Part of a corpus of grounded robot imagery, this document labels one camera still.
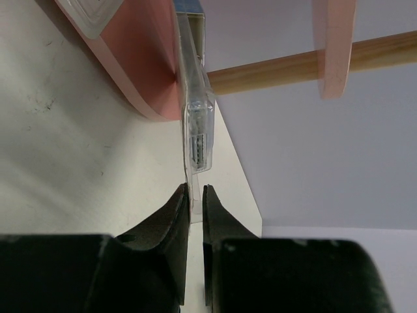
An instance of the clear plastic case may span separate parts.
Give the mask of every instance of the clear plastic case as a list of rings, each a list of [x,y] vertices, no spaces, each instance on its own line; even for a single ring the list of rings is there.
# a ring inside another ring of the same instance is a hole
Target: clear plastic case
[[[197,174],[212,166],[215,96],[196,54],[187,14],[178,13],[177,19],[184,166],[192,196],[192,222],[198,222],[202,208]]]
[[[96,39],[123,0],[57,0],[83,34]]]

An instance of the white table surface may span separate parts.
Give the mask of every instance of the white table surface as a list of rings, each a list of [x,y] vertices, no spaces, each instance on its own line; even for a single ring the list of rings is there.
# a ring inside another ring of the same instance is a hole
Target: white table surface
[[[152,123],[53,1],[0,3],[0,233],[110,233],[140,223],[185,182],[179,122]],[[199,175],[256,235],[261,216],[219,111]],[[201,223],[191,228],[183,312],[204,312]]]

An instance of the transparent usb drive casing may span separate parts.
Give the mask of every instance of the transparent usb drive casing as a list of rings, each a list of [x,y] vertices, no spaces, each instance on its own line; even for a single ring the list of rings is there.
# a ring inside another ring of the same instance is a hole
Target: transparent usb drive casing
[[[198,215],[201,214],[201,196],[197,174],[212,167],[215,96],[196,54],[187,14],[177,13],[177,19],[184,166],[193,202],[192,213]]]

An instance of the wooden stick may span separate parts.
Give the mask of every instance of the wooden stick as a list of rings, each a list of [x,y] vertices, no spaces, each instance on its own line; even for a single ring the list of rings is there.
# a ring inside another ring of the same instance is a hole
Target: wooden stick
[[[373,70],[417,62],[417,31],[355,42],[350,71]],[[239,93],[318,78],[317,51],[209,72],[217,95]]]

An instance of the black plastic part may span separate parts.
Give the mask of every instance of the black plastic part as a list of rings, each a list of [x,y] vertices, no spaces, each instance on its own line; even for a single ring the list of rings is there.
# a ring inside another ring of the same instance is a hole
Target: black plastic part
[[[184,302],[186,185],[119,236],[0,237],[0,312],[169,312]]]
[[[214,313],[393,312],[359,245],[256,239],[222,207],[211,186],[203,194],[203,237],[206,302]]]

